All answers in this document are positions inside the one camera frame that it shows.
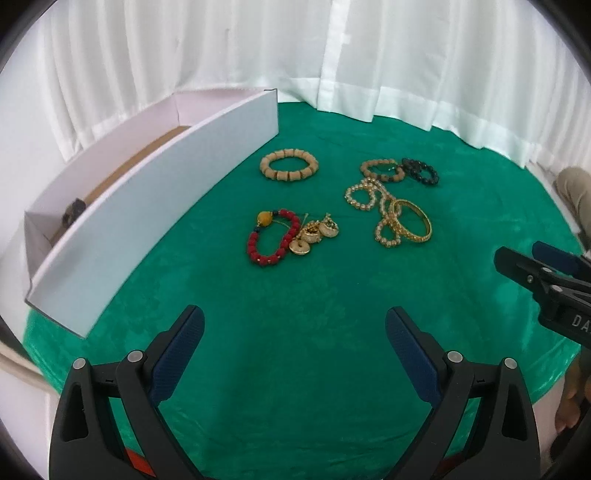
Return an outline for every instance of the green cloth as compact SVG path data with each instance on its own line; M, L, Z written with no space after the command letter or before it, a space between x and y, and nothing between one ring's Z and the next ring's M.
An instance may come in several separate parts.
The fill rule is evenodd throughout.
M279 113L280 134L170 229L87 339L31 313L25 345L49 382L59 390L79 356L97 364L145 348L187 304L199 305L204 337L161 411L195 464L221 480L378 478L396 463L429 407L386 338L392 306L468 360L515 358L532 400L546 393L577 346L542 328L531 294L493 266L502 245L530 252L542 240L579 250L538 181L438 129L380 117L366 124L305 104L280 105ZM320 170L305 181L267 180L259 161L279 148L311 152ZM391 157L418 158L439 172L436 187L388 185L429 215L425 244L382 247L377 208L355 210L343 198L361 179L361 162ZM274 165L301 168L293 159ZM340 234L305 257L259 268L246 254L248 235L259 211L280 208L310 219L330 212ZM420 231L412 213L402 220ZM272 253L285 230L265 230L259 250ZM137 449L121 406L116 415ZM469 427L466 419L452 450Z

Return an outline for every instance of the yellow bead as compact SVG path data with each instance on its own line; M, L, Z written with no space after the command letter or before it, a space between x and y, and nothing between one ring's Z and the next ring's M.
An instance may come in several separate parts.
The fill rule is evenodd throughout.
M273 221L273 214L271 212L261 212L256 216L256 222L260 226L269 226Z

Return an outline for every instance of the cardboard box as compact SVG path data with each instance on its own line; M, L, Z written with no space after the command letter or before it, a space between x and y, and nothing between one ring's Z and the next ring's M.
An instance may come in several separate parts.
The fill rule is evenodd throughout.
M164 234L277 133L276 90L175 93L121 124L25 212L25 301L86 336ZM158 139L145 158L138 155ZM56 235L75 198L92 202Z

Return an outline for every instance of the white backdrop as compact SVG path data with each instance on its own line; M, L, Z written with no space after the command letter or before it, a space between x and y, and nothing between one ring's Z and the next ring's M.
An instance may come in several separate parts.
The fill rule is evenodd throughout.
M173 91L219 86L591 170L591 86L527 0L58 0L0 74L0 252L77 153Z

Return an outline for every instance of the khaki pants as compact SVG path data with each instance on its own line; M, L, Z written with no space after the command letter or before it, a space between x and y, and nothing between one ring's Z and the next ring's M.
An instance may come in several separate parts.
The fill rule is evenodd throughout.
M578 167L565 168L556 178L556 190L583 229L581 240L588 249L591 239L591 174Z

